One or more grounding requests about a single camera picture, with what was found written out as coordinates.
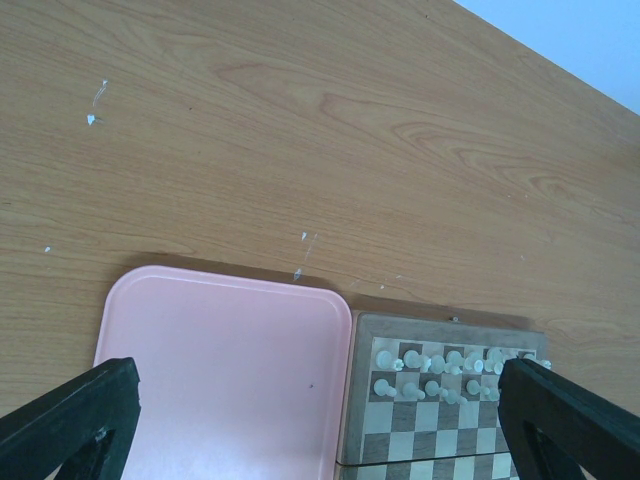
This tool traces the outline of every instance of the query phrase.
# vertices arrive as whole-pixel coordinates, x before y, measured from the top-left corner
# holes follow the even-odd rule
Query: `white speck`
[[[316,243],[316,238],[318,238],[318,234],[316,233],[313,236],[313,240],[311,240],[311,245],[309,245],[309,250],[307,250],[307,254],[304,256],[304,261],[307,261],[307,258],[309,258],[309,254],[311,253],[311,249],[313,248],[313,244]]]
[[[93,106],[96,106],[96,102],[98,101],[98,99],[100,98],[100,96],[104,93],[104,91],[107,89],[107,83],[109,83],[109,80],[107,80],[106,78],[104,80],[102,80],[102,88],[100,88],[100,90],[98,90],[98,93],[96,93],[96,96],[93,97]]]

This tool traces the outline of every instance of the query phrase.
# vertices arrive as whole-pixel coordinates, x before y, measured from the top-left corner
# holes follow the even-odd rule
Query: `white chess piece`
[[[422,356],[422,365],[420,365],[420,371],[422,373],[427,373],[431,368],[431,359],[427,355]]]
[[[477,380],[469,380],[465,388],[471,395],[478,395],[479,393],[485,396],[489,395],[489,388],[482,387]]]
[[[420,390],[415,383],[405,383],[404,386],[402,387],[402,395],[404,395],[404,397],[406,399],[410,399],[410,400],[414,400],[414,399],[418,399],[418,400],[424,400],[426,394]]]
[[[457,350],[451,350],[447,353],[447,363],[450,363],[456,367],[462,367],[464,365],[464,358]]]
[[[376,380],[376,383],[373,384],[373,391],[379,397],[395,397],[398,394],[398,391],[389,385],[384,378]]]
[[[458,402],[458,392],[456,392],[453,389],[449,389],[447,390],[447,395],[446,397],[444,397],[445,402],[447,402],[449,405],[453,405],[454,403]]]
[[[473,370],[476,373],[482,373],[482,369],[484,368],[482,353],[471,352],[467,355],[467,358],[464,359],[464,368],[465,370]]]
[[[442,372],[444,372],[444,358],[442,358],[442,355],[434,355],[433,357],[431,357],[431,371],[433,373],[436,374],[441,374]]]
[[[504,362],[504,355],[502,350],[498,347],[492,347],[487,352],[487,360],[493,360],[493,363]]]
[[[441,391],[442,389],[440,388],[440,385],[438,385],[438,382],[436,382],[435,380],[429,380],[424,386],[424,392],[430,397],[435,397]]]
[[[420,368],[422,366],[422,355],[415,350],[408,350],[402,360],[407,368]]]
[[[489,400],[492,402],[497,402],[500,399],[500,391],[497,388],[489,389]]]
[[[404,367],[404,362],[399,358],[394,358],[388,350],[380,350],[376,355],[376,367],[380,370],[399,372]]]

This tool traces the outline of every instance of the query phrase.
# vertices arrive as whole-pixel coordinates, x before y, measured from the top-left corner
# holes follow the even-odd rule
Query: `chessboard frame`
[[[369,367],[374,337],[399,338],[415,342],[487,345],[533,350],[547,358],[543,333],[466,325],[459,322],[361,312],[355,314],[354,338],[338,447],[338,463],[360,465],[360,448],[365,407],[369,393]]]

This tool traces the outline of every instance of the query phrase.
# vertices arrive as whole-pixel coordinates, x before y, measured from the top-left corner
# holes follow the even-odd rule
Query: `scratch on table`
[[[307,258],[309,258],[309,255],[311,254],[311,249],[313,249],[313,244],[316,243],[316,239],[318,238],[318,234],[316,233],[313,236],[313,240],[311,240],[311,245],[309,245],[309,249],[307,250],[307,254],[304,256],[304,261],[307,261]]]

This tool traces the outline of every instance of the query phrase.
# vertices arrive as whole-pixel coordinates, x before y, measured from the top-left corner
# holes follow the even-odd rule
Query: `wooden chessboard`
[[[508,453],[498,419],[498,403],[482,394],[470,395],[464,388],[471,379],[478,380],[482,386],[495,387],[498,383],[495,373],[434,374],[406,367],[394,372],[380,370],[375,365],[375,355],[380,350],[402,358],[407,350],[429,356],[446,356],[449,351],[457,350],[466,356],[471,351],[484,355],[491,347],[515,350],[520,357],[532,353],[546,358],[546,339],[536,332],[361,314],[356,321],[352,345],[339,463],[380,466],[391,462]],[[373,392],[373,384],[381,378],[398,390],[395,398],[379,397]],[[429,380],[454,389],[467,398],[468,403],[449,405],[438,396],[427,396],[424,400],[402,396],[404,384],[415,383],[423,389]]]

